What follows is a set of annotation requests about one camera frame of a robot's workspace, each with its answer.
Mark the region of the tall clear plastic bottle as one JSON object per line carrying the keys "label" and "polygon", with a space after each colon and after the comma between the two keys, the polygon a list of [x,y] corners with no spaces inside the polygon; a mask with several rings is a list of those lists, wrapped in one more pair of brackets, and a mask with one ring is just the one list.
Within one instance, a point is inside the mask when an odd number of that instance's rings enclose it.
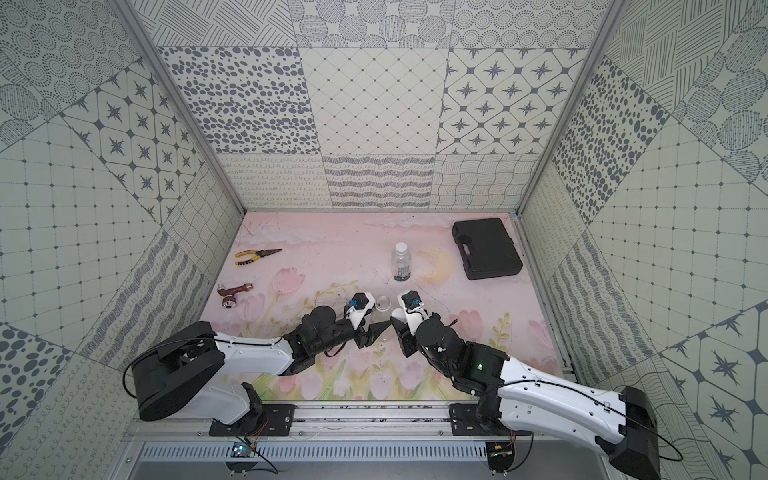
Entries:
{"label": "tall clear plastic bottle", "polygon": [[392,308],[392,302],[387,295],[380,295],[375,298],[375,308],[379,312],[389,312]]}

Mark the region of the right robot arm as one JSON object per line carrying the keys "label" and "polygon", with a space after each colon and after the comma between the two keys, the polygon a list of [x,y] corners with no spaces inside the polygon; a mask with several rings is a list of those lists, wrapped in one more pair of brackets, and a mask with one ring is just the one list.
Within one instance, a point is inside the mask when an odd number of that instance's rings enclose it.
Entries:
{"label": "right robot arm", "polygon": [[409,322],[396,309],[390,321],[405,356],[420,353],[456,390],[477,398],[476,421],[491,434],[544,433],[604,455],[635,479],[660,478],[657,420],[642,390],[600,390],[552,376],[461,339],[437,314]]}

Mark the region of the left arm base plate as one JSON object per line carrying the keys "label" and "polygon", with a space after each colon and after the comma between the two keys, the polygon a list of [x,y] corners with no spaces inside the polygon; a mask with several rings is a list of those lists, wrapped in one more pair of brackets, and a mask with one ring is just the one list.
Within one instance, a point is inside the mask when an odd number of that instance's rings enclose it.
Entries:
{"label": "left arm base plate", "polygon": [[214,419],[211,437],[288,437],[293,424],[294,404],[264,404],[247,412],[232,425]]}

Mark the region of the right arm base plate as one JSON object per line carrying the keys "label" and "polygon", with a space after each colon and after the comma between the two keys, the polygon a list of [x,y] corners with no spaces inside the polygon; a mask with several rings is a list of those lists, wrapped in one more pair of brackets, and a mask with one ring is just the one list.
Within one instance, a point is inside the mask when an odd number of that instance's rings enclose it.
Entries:
{"label": "right arm base plate", "polygon": [[452,403],[448,406],[454,436],[509,437],[511,430],[501,423],[498,407],[478,403]]}

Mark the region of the short clear plastic bottle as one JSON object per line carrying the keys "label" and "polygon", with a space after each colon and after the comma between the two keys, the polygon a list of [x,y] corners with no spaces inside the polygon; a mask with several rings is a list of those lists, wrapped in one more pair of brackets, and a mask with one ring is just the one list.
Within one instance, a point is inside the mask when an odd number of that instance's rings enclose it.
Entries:
{"label": "short clear plastic bottle", "polygon": [[405,242],[398,242],[392,252],[392,271],[395,281],[404,282],[411,277],[411,251]]}

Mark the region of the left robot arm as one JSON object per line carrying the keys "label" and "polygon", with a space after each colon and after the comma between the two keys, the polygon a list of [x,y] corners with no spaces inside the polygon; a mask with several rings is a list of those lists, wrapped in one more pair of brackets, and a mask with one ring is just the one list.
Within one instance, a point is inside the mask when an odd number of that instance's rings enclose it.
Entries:
{"label": "left robot arm", "polygon": [[223,385],[223,376],[241,373],[295,376],[312,367],[318,356],[354,343],[372,346],[390,327],[366,324],[371,304],[345,307],[343,319],[329,306],[314,308],[291,332],[273,339],[235,337],[199,321],[132,360],[134,398],[143,421],[165,419],[179,412],[209,417],[233,426],[251,421],[260,398],[249,384]]}

